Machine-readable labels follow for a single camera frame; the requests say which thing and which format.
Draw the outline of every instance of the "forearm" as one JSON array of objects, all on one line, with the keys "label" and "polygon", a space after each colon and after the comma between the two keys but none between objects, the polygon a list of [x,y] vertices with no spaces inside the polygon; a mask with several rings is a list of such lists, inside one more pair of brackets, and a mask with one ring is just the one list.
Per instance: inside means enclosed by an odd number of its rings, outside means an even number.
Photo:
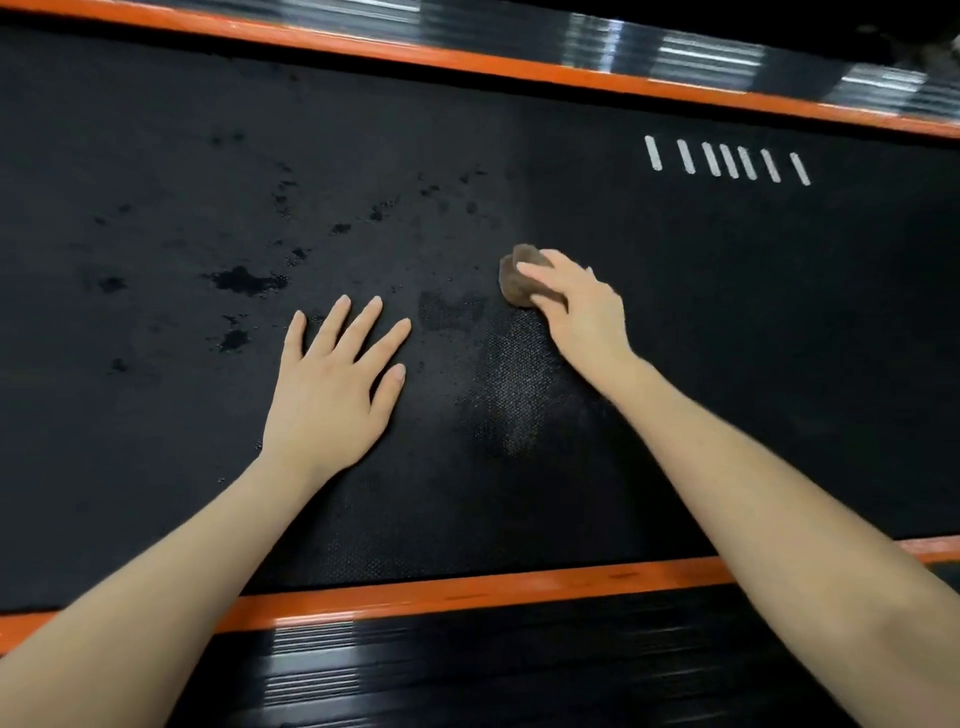
[{"label": "forearm", "polygon": [[162,725],[216,622],[315,485],[254,461],[0,661],[0,724]]},{"label": "forearm", "polygon": [[[898,706],[909,705],[914,724],[939,724],[933,712],[927,723],[917,721],[915,708],[922,698],[936,711],[960,687],[960,599],[890,539],[645,362],[618,381],[614,404],[791,650],[865,723],[905,724]],[[937,650],[946,651],[946,661]]]}]

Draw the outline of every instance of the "textured surface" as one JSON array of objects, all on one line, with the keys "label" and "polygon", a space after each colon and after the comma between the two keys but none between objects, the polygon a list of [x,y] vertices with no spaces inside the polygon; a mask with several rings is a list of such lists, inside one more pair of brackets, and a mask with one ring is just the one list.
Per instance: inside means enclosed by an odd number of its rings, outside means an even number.
[{"label": "textured surface", "polygon": [[591,264],[639,352],[891,535],[960,531],[953,148],[160,42],[0,27],[0,609],[65,604],[225,487],[293,310],[343,292],[413,319],[407,386],[252,591],[709,552],[503,302],[517,242]]},{"label": "textured surface", "polygon": [[170,724],[853,726],[735,586],[218,636]]}]

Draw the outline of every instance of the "brown sponge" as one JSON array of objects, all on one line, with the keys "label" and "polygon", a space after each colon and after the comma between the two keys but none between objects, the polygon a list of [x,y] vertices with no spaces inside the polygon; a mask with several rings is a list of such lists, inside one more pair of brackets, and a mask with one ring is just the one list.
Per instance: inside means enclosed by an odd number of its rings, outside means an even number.
[{"label": "brown sponge", "polygon": [[507,303],[520,308],[533,308],[534,305],[530,301],[530,297],[536,294],[566,304],[566,298],[562,294],[547,288],[538,280],[527,278],[520,273],[516,269],[518,263],[533,263],[534,265],[545,265],[548,268],[553,268],[553,263],[534,246],[526,243],[514,246],[512,253],[500,258],[500,293],[503,294]]}]

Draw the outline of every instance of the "orange trim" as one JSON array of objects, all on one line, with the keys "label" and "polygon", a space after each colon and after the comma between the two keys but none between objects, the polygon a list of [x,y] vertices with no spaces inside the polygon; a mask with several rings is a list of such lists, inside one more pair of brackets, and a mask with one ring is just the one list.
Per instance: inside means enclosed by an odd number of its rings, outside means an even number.
[{"label": "orange trim", "polygon": [[[900,546],[925,564],[960,561],[960,536],[901,541]],[[731,583],[733,577],[719,557],[708,556],[241,596],[220,620],[216,631],[251,632],[332,621],[402,617]],[[56,614],[42,612],[0,617],[0,654],[22,643]]]},{"label": "orange trim", "polygon": [[0,0],[0,8],[27,12],[46,12],[124,23],[143,28],[227,37],[289,48],[363,56],[384,61],[416,63],[457,71],[505,76],[524,81],[596,88],[732,109],[765,111],[900,132],[943,136],[952,139],[960,138],[960,124],[949,122],[929,121],[908,116],[890,116],[873,111],[846,109],[830,104],[769,96],[761,93],[737,93],[693,85],[672,84],[637,76],[600,73],[583,68],[566,68],[553,63],[518,61],[467,51],[453,51],[409,43],[342,36],[326,31],[288,27],[208,12],[139,5],[122,2],[121,0]]}]

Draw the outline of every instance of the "left hand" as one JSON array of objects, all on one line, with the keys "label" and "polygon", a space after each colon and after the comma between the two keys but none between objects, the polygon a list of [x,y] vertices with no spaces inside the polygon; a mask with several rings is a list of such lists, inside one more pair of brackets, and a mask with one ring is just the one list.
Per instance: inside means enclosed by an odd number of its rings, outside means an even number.
[{"label": "left hand", "polygon": [[342,296],[306,354],[302,311],[294,314],[287,330],[260,456],[301,469],[317,489],[367,453],[386,429],[400,396],[406,376],[402,364],[384,375],[372,400],[370,390],[410,333],[410,319],[398,321],[356,358],[382,309],[377,296],[337,341],[350,310],[350,299]]}]

